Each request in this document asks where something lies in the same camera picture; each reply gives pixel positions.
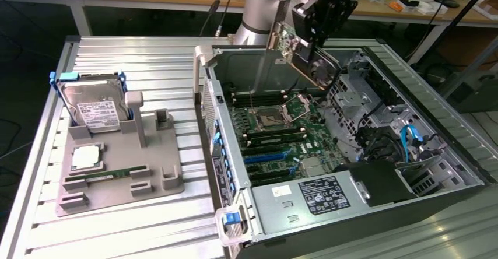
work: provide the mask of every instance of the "aluminum table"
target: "aluminum table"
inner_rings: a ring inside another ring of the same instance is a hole
[[[497,178],[497,150],[468,124],[455,123],[459,115],[447,111],[440,97],[426,97],[428,85],[415,73],[404,74],[407,65],[395,61],[394,51],[375,40],[334,39],[328,42],[371,47]],[[143,114],[157,108],[171,110],[185,191],[57,218],[55,198],[69,121],[63,103],[51,90],[0,245],[0,258],[223,258],[193,110],[193,47],[200,44],[228,44],[228,40],[184,37],[68,39],[57,73],[123,70],[128,89],[143,91]],[[498,188],[490,187],[427,220],[302,259],[497,258],[497,193]]]

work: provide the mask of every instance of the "orange object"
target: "orange object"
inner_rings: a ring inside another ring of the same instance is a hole
[[[391,3],[388,4],[388,7],[392,8],[398,12],[403,11],[403,6],[400,6],[396,1],[391,1]]]

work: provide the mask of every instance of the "hard drive label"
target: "hard drive label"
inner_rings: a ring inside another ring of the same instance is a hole
[[[79,103],[77,108],[88,129],[119,125],[113,101]]]
[[[335,176],[300,182],[299,189],[312,215],[351,206]]]

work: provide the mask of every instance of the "workbench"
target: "workbench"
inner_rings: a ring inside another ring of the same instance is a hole
[[[167,9],[180,11],[208,11],[209,5],[213,0],[8,0],[17,2],[33,2],[41,4],[61,4],[71,8],[73,20],[76,23],[79,34],[83,36],[91,36],[92,30],[85,15],[85,6],[101,6],[101,7],[116,7],[116,8],[143,8],[143,9]],[[245,0],[231,0],[228,12],[241,13]],[[434,19],[432,24],[436,25],[427,35],[424,42],[420,44],[419,49],[412,54],[408,64],[416,62],[427,49],[432,45],[436,37],[448,26],[451,20],[462,10],[464,0],[455,0],[460,7],[456,9],[448,9],[444,15],[438,15]],[[221,0],[217,11],[224,11],[227,0]],[[416,13],[398,13],[386,4],[370,2],[368,0],[359,0],[356,10],[350,16],[350,20],[366,20],[379,22],[398,22],[398,23],[416,23],[427,24],[431,15],[422,15]],[[482,16],[475,10],[470,10],[468,14],[462,19],[459,26],[471,27],[498,27],[498,23],[484,16]]]
[[[444,111],[440,97],[427,97],[428,85],[395,53],[371,39],[331,39],[330,44],[368,46],[395,69],[400,81],[432,114],[452,126],[448,131],[498,177],[498,151],[458,116]],[[205,171],[192,86],[193,48],[228,44],[225,38],[69,37],[57,73],[116,72],[127,75],[128,90],[143,91],[144,116],[167,108],[175,117],[176,140],[185,191],[156,199],[112,206],[57,218],[55,199],[69,117],[49,88],[32,150],[12,206],[0,258],[223,258],[213,224],[213,202]],[[310,258],[491,258],[498,255],[498,187],[487,188],[424,221],[332,247]]]

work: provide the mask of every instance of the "hard drive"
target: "hard drive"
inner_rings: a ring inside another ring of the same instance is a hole
[[[119,130],[119,122],[129,120],[123,73],[81,75],[65,72],[55,85],[73,125],[85,125],[89,132],[97,133]]]

